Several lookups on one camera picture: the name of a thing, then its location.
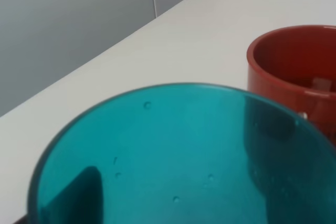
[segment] red mug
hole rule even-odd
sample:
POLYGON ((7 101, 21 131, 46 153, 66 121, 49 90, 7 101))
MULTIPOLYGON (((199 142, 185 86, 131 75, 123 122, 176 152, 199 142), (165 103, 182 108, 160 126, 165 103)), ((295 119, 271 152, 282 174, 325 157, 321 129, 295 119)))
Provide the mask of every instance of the red mug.
POLYGON ((270 31, 247 50, 248 90, 300 113, 336 146, 336 26, 270 31))

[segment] white table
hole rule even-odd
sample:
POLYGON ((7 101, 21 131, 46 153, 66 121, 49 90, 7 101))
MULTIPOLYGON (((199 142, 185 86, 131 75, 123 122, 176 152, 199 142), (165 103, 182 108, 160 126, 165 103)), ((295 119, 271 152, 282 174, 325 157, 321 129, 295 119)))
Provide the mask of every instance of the white table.
POLYGON ((29 180, 53 136, 121 92, 167 82, 244 89, 246 49, 269 30, 336 25, 335 0, 185 0, 0 118, 0 223, 26 212, 29 180))

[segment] mug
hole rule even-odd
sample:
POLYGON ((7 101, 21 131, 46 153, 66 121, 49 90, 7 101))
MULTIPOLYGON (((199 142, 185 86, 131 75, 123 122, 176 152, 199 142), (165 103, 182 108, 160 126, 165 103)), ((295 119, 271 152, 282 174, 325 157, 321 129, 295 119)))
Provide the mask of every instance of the mug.
POLYGON ((258 95, 202 83, 147 87, 60 131, 35 168, 28 220, 334 224, 335 153, 306 120, 258 95), (248 162, 263 172, 251 178, 248 162), (258 179, 271 183, 264 195, 258 179))
POLYGON ((247 50, 248 90, 313 123, 336 145, 336 26, 270 31, 247 50))

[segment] teal cup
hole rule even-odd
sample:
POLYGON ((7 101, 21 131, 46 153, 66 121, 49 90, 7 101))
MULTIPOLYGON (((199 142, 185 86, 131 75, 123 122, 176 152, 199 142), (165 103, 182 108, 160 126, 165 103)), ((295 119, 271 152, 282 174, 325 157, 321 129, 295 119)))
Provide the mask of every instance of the teal cup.
POLYGON ((165 84, 106 100, 40 158, 30 224, 335 224, 335 149, 245 91, 165 84))

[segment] cup rim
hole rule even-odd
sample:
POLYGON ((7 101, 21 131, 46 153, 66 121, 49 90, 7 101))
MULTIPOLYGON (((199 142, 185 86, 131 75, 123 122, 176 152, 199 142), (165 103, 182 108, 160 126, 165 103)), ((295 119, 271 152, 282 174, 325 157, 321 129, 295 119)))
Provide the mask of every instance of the cup rim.
POLYGON ((297 113, 294 111, 290 110, 289 108, 285 107, 284 105, 267 99, 265 97, 262 97, 260 95, 248 92, 246 90, 238 89, 238 88, 233 88, 233 87, 228 87, 224 86, 221 84, 211 84, 211 83, 201 83, 201 82, 178 82, 178 83, 164 83, 164 84, 157 84, 153 86, 147 86, 143 88, 137 88, 133 89, 127 92, 123 92, 120 94, 117 94, 115 96, 112 96, 110 98, 107 98, 106 100, 103 100, 99 102, 98 104, 90 107, 89 109, 85 110, 78 116, 76 116, 74 119, 72 119, 67 125, 65 125, 57 134, 54 136, 54 138, 49 142, 47 147, 44 149, 42 152, 35 168, 32 174, 32 177, 30 179, 29 187, 28 187, 28 198, 27 198, 27 216, 28 216, 28 221, 29 223, 33 224, 40 224, 39 218, 38 218, 38 209, 37 209, 37 195, 38 195, 38 189, 40 185, 40 178, 42 175, 42 172, 44 170, 45 164, 49 158, 50 153, 54 150, 56 145, 59 143, 59 141, 62 140, 62 136, 74 125, 76 124, 80 119, 83 117, 87 116, 90 114, 92 111, 97 109, 98 107, 102 106, 103 104, 113 101, 115 99, 118 99, 120 97, 123 97, 124 95, 128 95, 134 92, 139 92, 142 90, 147 90, 147 89, 155 89, 155 88, 160 88, 160 87, 168 87, 168 86, 206 86, 206 87, 212 87, 212 88, 217 88, 225 91, 230 91, 230 92, 239 92, 244 96, 250 97, 252 99, 261 101, 267 105, 274 106, 278 109, 281 109, 284 111, 284 113, 287 113, 288 115, 292 116, 295 118, 297 121, 302 123, 303 127, 306 128, 306 130, 313 135, 316 139, 319 139, 319 144, 323 145, 326 147, 329 155, 331 155, 332 159, 336 159, 336 148, 331 144, 331 142, 320 132, 318 131, 317 128, 315 128, 312 124, 310 124, 307 120, 304 118, 300 117, 297 113))
POLYGON ((289 26, 289 27, 283 27, 278 28, 272 31, 269 31, 265 34, 260 35, 258 38, 256 38, 248 47, 247 49, 247 61, 249 66, 258 73, 263 79, 266 79, 267 81, 271 82, 272 84, 276 85, 277 87, 280 87, 281 89, 287 89, 292 92, 300 93, 302 95, 309 95, 312 97, 316 97, 319 99, 327 99, 327 100, 336 100, 336 92, 328 92, 328 91, 321 91, 316 89, 310 89, 305 88, 300 85, 296 85, 284 80, 281 80, 278 77, 275 77, 274 75, 268 73, 266 70, 264 70, 255 60, 254 58, 254 51, 255 48, 259 45, 259 43, 264 40, 265 38, 274 35, 279 34, 286 30, 295 30, 295 29, 301 29, 301 28, 323 28, 323 29, 336 29, 336 26, 329 26, 329 25, 299 25, 299 26, 289 26))

